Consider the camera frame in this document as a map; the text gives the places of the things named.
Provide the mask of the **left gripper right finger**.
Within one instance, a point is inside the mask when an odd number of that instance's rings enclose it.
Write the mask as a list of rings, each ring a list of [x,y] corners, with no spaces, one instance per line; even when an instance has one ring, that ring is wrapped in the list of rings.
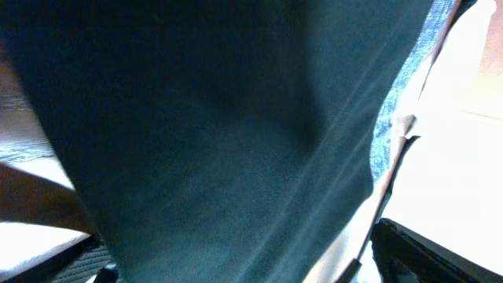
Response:
[[[502,283],[502,276],[390,220],[371,233],[373,258],[383,283]]]

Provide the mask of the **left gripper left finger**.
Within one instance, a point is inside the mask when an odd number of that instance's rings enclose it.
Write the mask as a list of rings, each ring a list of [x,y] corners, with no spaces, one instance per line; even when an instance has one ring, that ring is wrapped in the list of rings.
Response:
[[[92,235],[70,248],[43,260],[9,279],[6,283],[86,282],[108,264],[111,254],[98,235]]]

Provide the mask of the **black leggings with red waistband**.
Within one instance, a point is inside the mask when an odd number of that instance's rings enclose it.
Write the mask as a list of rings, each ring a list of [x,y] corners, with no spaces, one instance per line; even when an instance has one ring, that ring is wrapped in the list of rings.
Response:
[[[128,282],[300,282],[391,169],[452,1],[4,1],[23,91]]]

